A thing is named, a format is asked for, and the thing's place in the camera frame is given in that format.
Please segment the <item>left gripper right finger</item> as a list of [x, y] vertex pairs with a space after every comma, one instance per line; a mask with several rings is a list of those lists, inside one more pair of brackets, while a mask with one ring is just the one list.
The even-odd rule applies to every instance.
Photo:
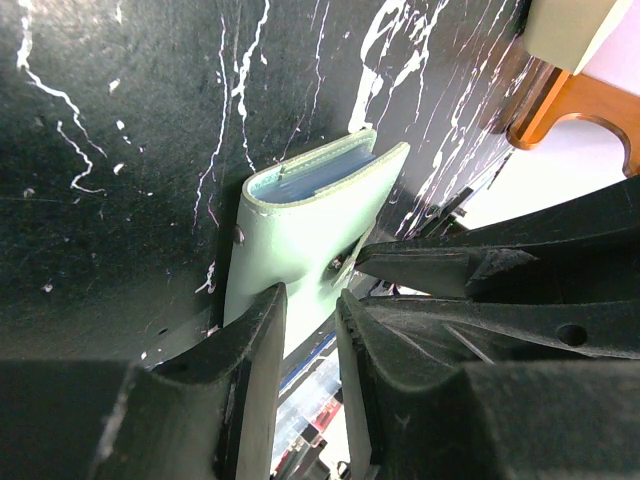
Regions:
[[335, 319], [355, 479], [635, 479], [639, 365], [358, 300]]

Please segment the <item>green card holder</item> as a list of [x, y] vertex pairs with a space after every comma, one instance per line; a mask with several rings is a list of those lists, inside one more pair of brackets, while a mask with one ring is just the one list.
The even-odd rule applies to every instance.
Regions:
[[363, 129], [244, 182], [226, 285], [226, 324], [276, 283], [286, 287], [284, 355], [331, 316], [410, 153], [409, 143], [400, 142], [377, 154], [376, 139], [376, 131]]

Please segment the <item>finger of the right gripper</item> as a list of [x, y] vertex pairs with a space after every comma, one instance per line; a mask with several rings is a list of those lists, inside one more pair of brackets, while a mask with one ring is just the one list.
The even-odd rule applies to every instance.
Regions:
[[639, 302], [500, 304], [426, 296], [370, 297], [363, 305], [380, 320], [435, 321], [574, 351], [591, 357], [639, 358]]
[[639, 244], [636, 177], [531, 214], [454, 235], [371, 244], [358, 271], [434, 297], [471, 298], [531, 266]]

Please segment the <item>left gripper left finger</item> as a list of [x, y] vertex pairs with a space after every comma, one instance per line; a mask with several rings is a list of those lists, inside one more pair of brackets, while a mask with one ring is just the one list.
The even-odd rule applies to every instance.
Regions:
[[145, 369], [103, 360], [1, 365], [5, 479], [266, 479], [286, 288]]

